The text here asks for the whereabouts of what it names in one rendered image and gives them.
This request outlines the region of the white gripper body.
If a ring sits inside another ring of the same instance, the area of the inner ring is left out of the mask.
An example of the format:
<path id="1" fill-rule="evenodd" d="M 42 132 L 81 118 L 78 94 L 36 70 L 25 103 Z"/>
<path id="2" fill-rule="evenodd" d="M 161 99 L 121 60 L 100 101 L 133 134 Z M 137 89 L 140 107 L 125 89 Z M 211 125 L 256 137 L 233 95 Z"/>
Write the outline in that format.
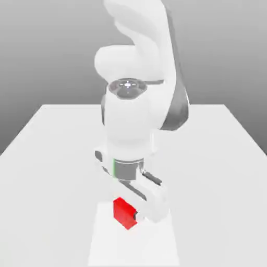
<path id="1" fill-rule="evenodd" d="M 161 179 L 138 164 L 136 178 L 131 181 L 112 176 L 102 163 L 98 164 L 101 177 L 114 198 L 121 197 L 151 222 L 158 223 L 169 214 L 167 187 Z"/>

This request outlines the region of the small red cube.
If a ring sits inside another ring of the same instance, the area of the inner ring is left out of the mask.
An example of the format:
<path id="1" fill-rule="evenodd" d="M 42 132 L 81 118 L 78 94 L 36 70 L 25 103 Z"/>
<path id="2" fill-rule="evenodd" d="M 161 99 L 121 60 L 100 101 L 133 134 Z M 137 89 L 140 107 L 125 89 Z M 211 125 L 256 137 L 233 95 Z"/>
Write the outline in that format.
<path id="1" fill-rule="evenodd" d="M 113 201 L 113 217 L 125 229 L 130 230 L 137 224 L 136 215 L 137 210 L 123 198 L 119 197 Z"/>

